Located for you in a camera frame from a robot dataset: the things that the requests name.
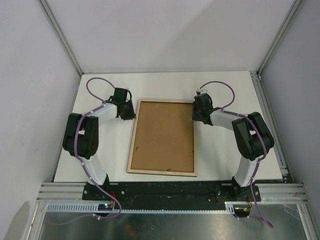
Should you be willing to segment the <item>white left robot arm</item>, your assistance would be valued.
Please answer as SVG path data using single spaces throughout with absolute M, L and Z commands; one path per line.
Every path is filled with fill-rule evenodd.
M 118 87 L 97 108 L 84 114 L 71 113 L 68 116 L 62 147 L 80 162 L 88 183 L 95 185 L 93 194 L 100 200 L 110 196 L 111 188 L 105 184 L 108 176 L 97 155 L 99 126 L 115 118 L 127 121 L 135 117 L 132 93 L 126 88 Z

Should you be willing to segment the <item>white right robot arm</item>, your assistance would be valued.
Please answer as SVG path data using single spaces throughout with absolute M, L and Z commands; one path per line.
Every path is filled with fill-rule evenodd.
M 235 200 L 242 201 L 253 188 L 260 162 L 275 145 L 262 115 L 256 111 L 244 115 L 213 107 L 209 94 L 198 90 L 192 103 L 192 120 L 233 131 L 241 158 L 231 179 L 230 194 Z

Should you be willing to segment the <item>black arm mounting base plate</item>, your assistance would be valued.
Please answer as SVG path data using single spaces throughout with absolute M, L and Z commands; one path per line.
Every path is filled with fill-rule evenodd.
M 82 199 L 108 201 L 110 195 L 127 211 L 217 211 L 225 210 L 225 202 L 261 201 L 258 186 L 238 187 L 231 180 L 86 183 Z

